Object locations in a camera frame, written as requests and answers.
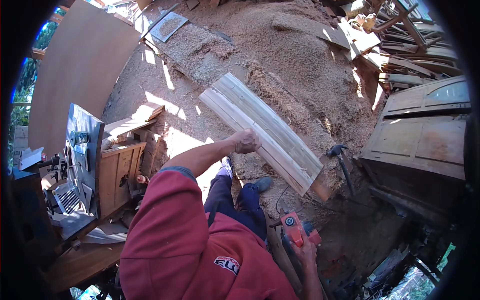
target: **dark blue jeans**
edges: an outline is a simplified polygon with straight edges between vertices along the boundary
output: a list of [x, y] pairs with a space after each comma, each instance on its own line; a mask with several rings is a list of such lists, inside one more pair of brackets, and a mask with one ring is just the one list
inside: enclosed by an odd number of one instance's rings
[[260, 195], [257, 186], [253, 183], [243, 186], [237, 198], [238, 210], [233, 206], [231, 188], [232, 178], [229, 172], [220, 168], [210, 183], [210, 191], [204, 204], [205, 212], [210, 212], [213, 204], [218, 201], [217, 212], [239, 221], [262, 240], [266, 240], [267, 224], [264, 211], [258, 203]]

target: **hand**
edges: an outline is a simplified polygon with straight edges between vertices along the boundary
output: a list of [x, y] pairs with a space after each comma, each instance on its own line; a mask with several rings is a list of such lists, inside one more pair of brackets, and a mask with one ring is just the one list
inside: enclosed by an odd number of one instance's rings
[[317, 247], [314, 243], [312, 243], [307, 236], [307, 233], [302, 228], [301, 229], [301, 237], [303, 239], [303, 246], [297, 247], [297, 245], [293, 242], [290, 242], [290, 245], [297, 255], [297, 258], [302, 264], [303, 269], [313, 269], [316, 272], [317, 269]]
[[248, 128], [231, 135], [227, 140], [231, 140], [235, 143], [236, 153], [250, 153], [257, 151], [262, 143], [253, 129]]

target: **person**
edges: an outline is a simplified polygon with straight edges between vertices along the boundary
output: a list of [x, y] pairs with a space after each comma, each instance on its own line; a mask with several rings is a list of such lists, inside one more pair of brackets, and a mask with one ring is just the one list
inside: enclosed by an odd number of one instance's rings
[[[271, 179], [245, 184], [237, 209], [230, 192], [227, 155], [260, 146], [255, 132], [246, 129], [173, 157], [153, 176], [120, 257], [120, 285], [127, 300], [297, 298], [266, 250], [258, 201]], [[195, 178], [220, 160], [203, 206]], [[305, 273], [302, 294], [322, 299], [316, 246], [302, 234], [304, 245], [292, 245]]]

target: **hammer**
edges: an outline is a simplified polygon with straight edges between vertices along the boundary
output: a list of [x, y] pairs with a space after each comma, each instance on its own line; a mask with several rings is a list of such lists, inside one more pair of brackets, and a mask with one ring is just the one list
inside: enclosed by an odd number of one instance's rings
[[345, 175], [345, 179], [347, 180], [347, 185], [348, 185], [348, 188], [350, 189], [351, 197], [353, 198], [355, 197], [355, 190], [353, 189], [352, 180], [350, 180], [350, 174], [348, 173], [347, 167], [345, 166], [345, 162], [343, 161], [343, 158], [341, 155], [342, 148], [348, 149], [348, 147], [346, 147], [345, 145], [338, 144], [338, 145], [332, 146], [332, 148], [330, 148], [330, 150], [326, 152], [326, 155], [327, 157], [336, 156], [338, 158], [338, 162], [342, 167], [343, 174]]

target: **red hoodie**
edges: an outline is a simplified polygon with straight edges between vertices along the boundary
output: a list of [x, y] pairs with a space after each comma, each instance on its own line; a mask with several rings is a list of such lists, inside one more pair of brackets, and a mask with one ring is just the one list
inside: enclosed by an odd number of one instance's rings
[[297, 299], [256, 234], [221, 213], [209, 228], [208, 215], [193, 180], [152, 178], [120, 257], [127, 300]]

